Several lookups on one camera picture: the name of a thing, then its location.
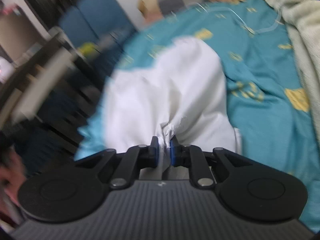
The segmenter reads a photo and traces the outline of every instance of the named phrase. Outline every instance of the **white towel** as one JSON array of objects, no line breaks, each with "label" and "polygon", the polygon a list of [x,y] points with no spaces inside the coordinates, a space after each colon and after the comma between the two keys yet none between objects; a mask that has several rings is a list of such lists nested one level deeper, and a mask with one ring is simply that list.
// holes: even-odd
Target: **white towel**
[{"label": "white towel", "polygon": [[166,149],[173,135],[180,144],[197,145],[203,151],[223,147],[236,152],[220,58],[202,40],[174,40],[148,69],[117,69],[105,90],[106,146],[121,153],[149,145],[157,136],[160,158],[153,178],[161,179],[170,165]]}]

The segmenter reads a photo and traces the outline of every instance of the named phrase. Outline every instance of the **mattress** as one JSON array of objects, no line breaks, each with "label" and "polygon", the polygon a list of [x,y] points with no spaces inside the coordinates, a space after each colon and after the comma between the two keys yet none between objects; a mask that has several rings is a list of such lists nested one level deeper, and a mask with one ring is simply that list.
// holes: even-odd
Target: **mattress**
[{"label": "mattress", "polygon": [[[205,41],[221,58],[227,78],[227,114],[231,125],[241,132],[243,155],[292,174],[305,184],[308,202],[300,219],[318,231],[319,151],[292,45],[285,25],[278,20],[264,0],[197,5],[135,35],[116,68],[150,67],[178,36]],[[103,95],[103,100],[108,100],[108,95]],[[103,141],[101,105],[88,126],[80,128],[85,138],[75,159],[108,147]]]}]

